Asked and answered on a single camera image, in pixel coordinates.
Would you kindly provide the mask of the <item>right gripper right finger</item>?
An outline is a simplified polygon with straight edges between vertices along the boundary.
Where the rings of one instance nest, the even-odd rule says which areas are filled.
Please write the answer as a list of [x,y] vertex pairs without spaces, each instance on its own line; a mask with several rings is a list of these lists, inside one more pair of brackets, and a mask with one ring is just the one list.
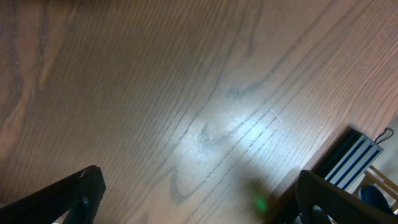
[[301,170],[295,196],[302,223],[317,223],[314,206],[337,223],[397,223],[397,218],[372,207],[309,170]]

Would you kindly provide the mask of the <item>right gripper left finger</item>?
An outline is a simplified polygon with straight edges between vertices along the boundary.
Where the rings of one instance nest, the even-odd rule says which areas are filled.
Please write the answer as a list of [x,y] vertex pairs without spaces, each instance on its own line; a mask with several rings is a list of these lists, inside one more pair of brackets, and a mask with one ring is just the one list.
[[89,166],[1,208],[1,223],[92,224],[106,190],[103,173]]

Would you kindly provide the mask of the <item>dark blue seat cushion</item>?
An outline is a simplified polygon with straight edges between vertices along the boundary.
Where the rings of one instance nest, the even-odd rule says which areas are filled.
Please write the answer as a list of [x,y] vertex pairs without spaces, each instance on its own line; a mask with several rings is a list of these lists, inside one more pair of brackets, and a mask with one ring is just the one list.
[[358,190],[358,196],[365,203],[390,215],[394,215],[386,198],[377,187],[373,185],[364,185]]

